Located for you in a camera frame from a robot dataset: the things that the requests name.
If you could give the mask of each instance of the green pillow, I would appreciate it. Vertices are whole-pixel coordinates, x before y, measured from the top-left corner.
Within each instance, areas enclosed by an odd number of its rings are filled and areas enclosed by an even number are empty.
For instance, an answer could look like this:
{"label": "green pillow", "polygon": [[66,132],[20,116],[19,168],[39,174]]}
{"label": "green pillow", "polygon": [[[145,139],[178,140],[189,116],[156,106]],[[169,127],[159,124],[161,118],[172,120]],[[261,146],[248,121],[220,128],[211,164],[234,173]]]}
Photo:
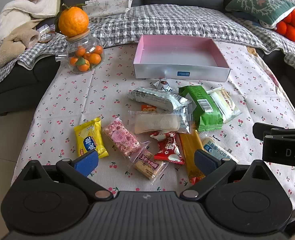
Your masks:
{"label": "green pillow", "polygon": [[258,18],[265,28],[273,29],[295,8],[287,0],[232,0],[226,6],[227,11],[244,11]]}

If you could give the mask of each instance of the blue gripper pad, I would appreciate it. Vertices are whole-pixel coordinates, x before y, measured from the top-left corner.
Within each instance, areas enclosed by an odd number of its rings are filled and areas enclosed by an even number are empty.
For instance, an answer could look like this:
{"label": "blue gripper pad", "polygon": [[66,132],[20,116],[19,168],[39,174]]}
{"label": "blue gripper pad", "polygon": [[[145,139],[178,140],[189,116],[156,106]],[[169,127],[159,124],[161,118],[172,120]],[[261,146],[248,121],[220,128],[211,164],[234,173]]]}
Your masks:
{"label": "blue gripper pad", "polygon": [[90,150],[72,161],[71,164],[74,169],[87,177],[98,165],[98,153],[95,150]]}
{"label": "blue gripper pad", "polygon": [[194,163],[205,176],[209,175],[221,165],[220,160],[201,149],[195,151]]}

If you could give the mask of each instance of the floor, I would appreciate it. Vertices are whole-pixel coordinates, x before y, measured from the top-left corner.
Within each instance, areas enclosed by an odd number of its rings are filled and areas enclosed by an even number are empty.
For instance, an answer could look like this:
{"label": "floor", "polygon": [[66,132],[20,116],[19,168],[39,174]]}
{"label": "floor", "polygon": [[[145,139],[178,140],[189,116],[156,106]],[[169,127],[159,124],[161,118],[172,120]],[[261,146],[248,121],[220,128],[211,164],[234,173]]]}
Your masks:
{"label": "floor", "polygon": [[[30,128],[35,109],[0,116],[0,208],[9,190],[18,155]],[[0,239],[8,230],[0,210]]]}

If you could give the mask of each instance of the glass teapot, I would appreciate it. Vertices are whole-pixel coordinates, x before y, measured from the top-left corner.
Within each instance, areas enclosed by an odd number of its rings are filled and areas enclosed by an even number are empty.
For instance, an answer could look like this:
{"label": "glass teapot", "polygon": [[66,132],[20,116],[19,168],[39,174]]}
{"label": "glass teapot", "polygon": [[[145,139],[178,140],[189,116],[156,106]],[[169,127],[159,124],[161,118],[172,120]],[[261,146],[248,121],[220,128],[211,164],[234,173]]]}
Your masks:
{"label": "glass teapot", "polygon": [[[93,36],[95,31],[101,31],[104,34],[104,44]],[[94,70],[104,61],[104,47],[108,41],[105,31],[95,29],[90,32],[87,29],[84,33],[74,37],[66,37],[66,51],[55,55],[56,61],[67,61],[70,70],[73,73],[80,74]]]}

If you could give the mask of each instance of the tablecloth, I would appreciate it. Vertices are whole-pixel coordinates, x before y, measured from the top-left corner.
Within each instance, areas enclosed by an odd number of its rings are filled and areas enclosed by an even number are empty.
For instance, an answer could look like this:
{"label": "tablecloth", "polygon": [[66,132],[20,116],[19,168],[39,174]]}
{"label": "tablecloth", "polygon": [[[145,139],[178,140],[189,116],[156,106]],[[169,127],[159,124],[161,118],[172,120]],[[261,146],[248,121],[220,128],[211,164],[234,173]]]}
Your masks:
{"label": "tablecloth", "polygon": [[[242,114],[209,132],[217,142],[230,148],[238,160],[251,162],[262,158],[262,141],[252,135],[254,122],[265,122],[295,128],[295,111],[282,93],[281,87],[268,67],[242,45],[216,42],[226,58],[231,72],[226,82],[202,80],[168,80],[178,91],[186,85],[202,85],[206,90],[223,86],[231,94]],[[83,122],[101,118],[102,127],[120,117],[127,123],[129,110],[140,110],[140,103],[127,98],[136,87],[153,87],[157,79],[136,79],[133,71],[135,44],[105,49],[105,62],[84,74],[72,73],[62,63],[35,112],[32,125],[17,161],[12,182],[29,160],[43,165],[55,164],[62,158],[75,159],[77,146],[73,128]],[[148,135],[138,136],[142,141]],[[149,151],[158,151],[157,141],[151,139]],[[190,186],[186,167],[170,163],[162,175],[151,184],[133,168],[103,135],[109,156],[99,160],[89,178],[116,194],[120,190],[167,191],[180,193]],[[295,167],[267,164],[288,194],[295,208]]]}

